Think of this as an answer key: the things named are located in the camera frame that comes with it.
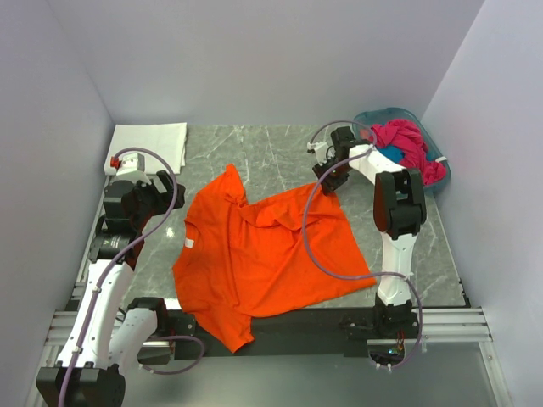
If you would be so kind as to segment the orange t-shirt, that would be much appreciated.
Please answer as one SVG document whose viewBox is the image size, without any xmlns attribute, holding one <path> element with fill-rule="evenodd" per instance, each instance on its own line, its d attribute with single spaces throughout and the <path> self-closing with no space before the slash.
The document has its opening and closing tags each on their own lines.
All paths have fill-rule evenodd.
<svg viewBox="0 0 543 407">
<path fill-rule="evenodd" d="M 250 203 L 230 164 L 197 193 L 185 228 L 173 266 L 178 301 L 233 353 L 253 341 L 255 317 L 376 283 L 339 198 L 312 185 Z"/>
</svg>

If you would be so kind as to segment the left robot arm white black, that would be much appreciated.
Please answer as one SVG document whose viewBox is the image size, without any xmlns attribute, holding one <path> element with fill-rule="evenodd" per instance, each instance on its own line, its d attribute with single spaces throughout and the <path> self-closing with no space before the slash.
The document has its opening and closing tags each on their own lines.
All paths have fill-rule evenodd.
<svg viewBox="0 0 543 407">
<path fill-rule="evenodd" d="M 122 319 L 120 303 L 149 235 L 145 226 L 156 215 L 167 218 L 180 209 L 184 191 L 166 170 L 154 179 L 142 170 L 119 170 L 105 187 L 74 325 L 53 366 L 37 373 L 46 405 L 122 405 L 127 368 L 148 339 L 167 335 L 170 321 L 162 298 L 133 300 Z"/>
</svg>

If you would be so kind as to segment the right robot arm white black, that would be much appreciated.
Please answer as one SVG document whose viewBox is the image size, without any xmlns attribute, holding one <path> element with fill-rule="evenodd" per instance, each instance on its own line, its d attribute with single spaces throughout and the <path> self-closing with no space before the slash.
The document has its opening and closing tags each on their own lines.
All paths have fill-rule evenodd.
<svg viewBox="0 0 543 407">
<path fill-rule="evenodd" d="M 356 170 L 374 186 L 373 220 L 381 233 L 383 254 L 380 282 L 372 308 L 372 330 L 391 338 L 417 329 L 421 316 L 412 311 L 417 296 L 411 284 L 412 254 L 427 219 L 423 179 L 417 169 L 407 169 L 377 149 L 377 136 L 368 128 L 356 136 L 348 126 L 331 133 L 331 144 L 312 136 L 307 151 L 316 157 L 312 170 L 315 189 L 329 195 L 344 185 L 349 171 Z"/>
</svg>

